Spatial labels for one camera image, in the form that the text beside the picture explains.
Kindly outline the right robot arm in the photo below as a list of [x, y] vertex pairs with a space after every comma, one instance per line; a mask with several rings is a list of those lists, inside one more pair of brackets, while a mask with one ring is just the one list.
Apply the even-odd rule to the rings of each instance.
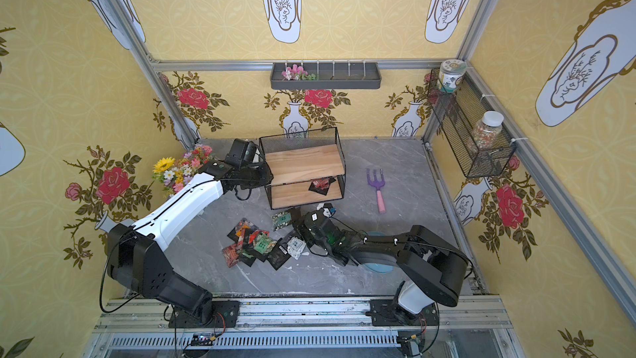
[[368, 235], [343, 230], [338, 220], [314, 210], [291, 224], [309, 247], [318, 246], [338, 265], [385, 265], [399, 268], [409, 280], [392, 300], [374, 299], [367, 315], [376, 327], [414, 325], [426, 308], [455, 308], [471, 260], [422, 225], [398, 235]]

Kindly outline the black wire two-tier shelf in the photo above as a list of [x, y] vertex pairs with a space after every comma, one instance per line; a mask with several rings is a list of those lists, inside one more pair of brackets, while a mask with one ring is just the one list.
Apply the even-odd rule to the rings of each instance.
[[[301, 207], [344, 197], [346, 161], [337, 128], [261, 137], [261, 153], [273, 173], [266, 186], [273, 210]], [[326, 196], [308, 190], [311, 180], [334, 177]]]

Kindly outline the red black tea bag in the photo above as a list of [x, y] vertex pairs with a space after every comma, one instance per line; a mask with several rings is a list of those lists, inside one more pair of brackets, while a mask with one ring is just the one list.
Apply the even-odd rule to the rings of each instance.
[[234, 267], [239, 262], [239, 253], [237, 251], [238, 245], [232, 244], [226, 246], [222, 250], [223, 257], [225, 258], [225, 262], [229, 268]]

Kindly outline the green black tea bag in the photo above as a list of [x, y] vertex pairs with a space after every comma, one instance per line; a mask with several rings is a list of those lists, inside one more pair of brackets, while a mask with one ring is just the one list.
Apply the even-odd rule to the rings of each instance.
[[259, 234], [253, 241], [253, 249], [266, 259], [277, 243], [278, 242], [269, 235]]

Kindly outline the orange black tea bag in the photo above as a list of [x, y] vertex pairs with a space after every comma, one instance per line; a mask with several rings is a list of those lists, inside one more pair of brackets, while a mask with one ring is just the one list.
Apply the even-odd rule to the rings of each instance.
[[230, 232], [228, 233], [228, 237], [233, 242], [238, 243], [241, 235], [249, 235], [257, 230], [258, 227], [246, 218], [242, 218], [237, 225], [235, 225]]

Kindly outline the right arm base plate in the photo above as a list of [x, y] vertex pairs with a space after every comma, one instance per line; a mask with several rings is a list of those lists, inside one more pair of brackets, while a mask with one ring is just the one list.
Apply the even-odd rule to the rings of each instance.
[[419, 313], [413, 314], [398, 305], [396, 301], [389, 299], [372, 299], [369, 301], [369, 311], [366, 317], [371, 318], [375, 327], [397, 326], [437, 326], [439, 316], [434, 303], [423, 308]]

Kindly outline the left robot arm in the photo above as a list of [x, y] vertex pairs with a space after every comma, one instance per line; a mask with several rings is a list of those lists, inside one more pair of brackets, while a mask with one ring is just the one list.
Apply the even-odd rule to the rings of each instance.
[[154, 298], [210, 326], [221, 314], [206, 289], [175, 272], [165, 252], [172, 240], [210, 203], [227, 192], [265, 187], [273, 174], [255, 143], [236, 139], [225, 159], [197, 170], [167, 202], [132, 225], [114, 225], [107, 239], [104, 278], [136, 296]]

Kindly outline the black tea bag with barcode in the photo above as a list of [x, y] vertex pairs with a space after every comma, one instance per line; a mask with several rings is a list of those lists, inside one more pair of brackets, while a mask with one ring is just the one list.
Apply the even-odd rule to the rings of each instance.
[[287, 248], [284, 245], [277, 244], [269, 253], [267, 261], [274, 270], [279, 270], [288, 260], [290, 260]]

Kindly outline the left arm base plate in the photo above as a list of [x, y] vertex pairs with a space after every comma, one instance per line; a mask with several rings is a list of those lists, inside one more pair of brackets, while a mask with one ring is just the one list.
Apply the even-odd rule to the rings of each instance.
[[197, 314], [177, 309], [168, 322], [169, 328], [235, 328], [240, 302], [237, 300], [210, 301]]

